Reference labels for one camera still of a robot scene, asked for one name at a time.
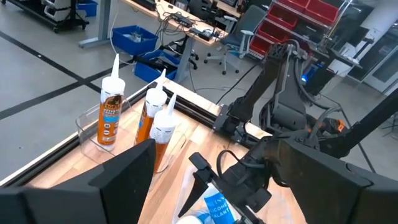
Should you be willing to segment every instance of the blue bin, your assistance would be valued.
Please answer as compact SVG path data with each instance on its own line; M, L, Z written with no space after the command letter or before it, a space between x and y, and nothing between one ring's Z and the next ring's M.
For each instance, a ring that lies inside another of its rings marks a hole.
M112 43L130 55L140 55L155 50L157 36L139 26L127 26L114 28L112 30ZM130 38L125 37L126 34L138 33L141 35L141 42L137 43Z
M156 57L160 57L163 56L167 59L169 59L171 62L173 62L176 65L180 64L180 60L175 58L172 55L169 55L167 53L165 53L163 50L156 50L155 52L149 53L144 55L143 57L145 59L152 59L152 58L156 58ZM169 74L166 75L166 78L168 78L169 80L173 80L175 78L175 74L177 73L177 70L174 72L170 72ZM134 74L135 76L141 78L142 80L144 80L145 82L152 82L154 81L156 78L158 78L160 76L160 72L156 69L153 69L147 65L144 65L142 63L137 62L136 67L134 69Z
M94 17L97 15L97 2L86 0L85 3L77 4L77 9L86 11L86 17Z

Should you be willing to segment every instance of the orange caulk tube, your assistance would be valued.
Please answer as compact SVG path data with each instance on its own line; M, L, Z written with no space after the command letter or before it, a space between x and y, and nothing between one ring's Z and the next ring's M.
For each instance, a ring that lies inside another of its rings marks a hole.
M149 137L150 128L154 122L155 114L163 109L166 104L167 94L163 91L163 82L166 76L166 69L163 70L158 79L157 86L147 91L144 107L136 134L136 144L139 144Z
M97 141L107 151L114 148L126 83L119 78L119 54L116 54L110 77L102 79Z
M174 104L177 94L174 93L170 99L169 105L166 110L162 110L156 113L154 124L150 129L150 138L156 141L156 159L154 174L158 171L164 154L166 153L167 146L174 133L175 126L177 124L176 119L173 117Z

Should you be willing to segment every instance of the gray floor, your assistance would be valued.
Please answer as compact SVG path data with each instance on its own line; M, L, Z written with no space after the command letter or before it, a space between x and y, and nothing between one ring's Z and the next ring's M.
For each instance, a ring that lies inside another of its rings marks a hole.
M78 41L96 35L98 29L96 20L90 19L90 22L91 25L85 32L77 30L57 35L48 27L32 20L12 4L0 6L0 31L83 78L110 68L114 59L114 52L110 45L93 49L78 48ZM120 7L116 27L133 24L139 24L152 32L155 32L159 25L155 19L140 12L134 12L126 6ZM181 37L181 35L168 37L165 42L177 37ZM2 77L5 77L0 83L0 94L7 99L0 106L0 114L16 105L24 104L26 101L76 82L74 78L40 60L39 55L29 54L2 38L0 38L0 49L0 67L2 68ZM207 52L216 54L215 49L201 44L196 44L195 50L201 58ZM234 70L229 68L228 74L224 76L221 75L221 67L217 63L205 65L202 61L201 59L198 62L198 70L192 70L192 78L197 93L211 101L217 101L226 89L231 87L244 71L253 65L253 61L247 59L241 64L243 72L235 74ZM130 65L120 69L120 76L127 83L126 95L134 93L146 84L132 74L132 69L133 67ZM256 67L221 102L230 103L237 96L241 96L260 71L261 69ZM336 82L340 84L335 87L330 85L324 92L326 96L343 105L351 124L359 121L384 98L366 85L352 84L348 78ZM100 86L101 79L94 80L93 84ZM185 79L182 85L193 89L189 78ZM258 123L258 112L271 96L272 90L267 90L257 102L253 123ZM80 86L1 119L0 125L3 127L3 132L0 134L0 142L2 142L0 180L75 132L76 117L96 105L98 99L97 92L87 86ZM324 98L319 100L331 103ZM308 113L319 116L322 110L311 107L308 108ZM333 114L332 117L343 119L340 113ZM369 135L362 144L376 172L398 180L397 140L390 136L382 137L387 132L388 130L379 128ZM369 169L358 147L355 147L350 155L343 160Z

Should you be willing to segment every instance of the white nozzle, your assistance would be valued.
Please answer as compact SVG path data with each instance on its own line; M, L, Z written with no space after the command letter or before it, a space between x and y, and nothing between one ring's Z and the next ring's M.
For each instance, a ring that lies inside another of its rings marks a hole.
M157 80L158 82L155 87L157 90L163 90L163 82L165 79L166 79L166 69L163 69L162 74L160 74L160 78L158 78Z
M114 58L111 77L119 78L119 54Z
M170 99L169 105L167 105L167 114L171 116L174 110L175 99L177 98L177 94L174 93L172 98Z

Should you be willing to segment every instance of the table leg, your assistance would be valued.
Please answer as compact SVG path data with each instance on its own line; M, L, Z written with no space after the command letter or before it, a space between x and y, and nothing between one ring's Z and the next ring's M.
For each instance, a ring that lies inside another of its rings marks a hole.
M98 36L79 42L80 48L90 48L109 43L109 15L111 14L111 0L101 0L99 5Z
M181 56L180 65L178 65L177 74L175 74L174 81L177 83L182 82L187 75L189 74L189 67L191 66L189 63L189 58L191 57L191 51L193 49L193 45L195 43L195 39L189 37L187 43L185 44L184 52Z

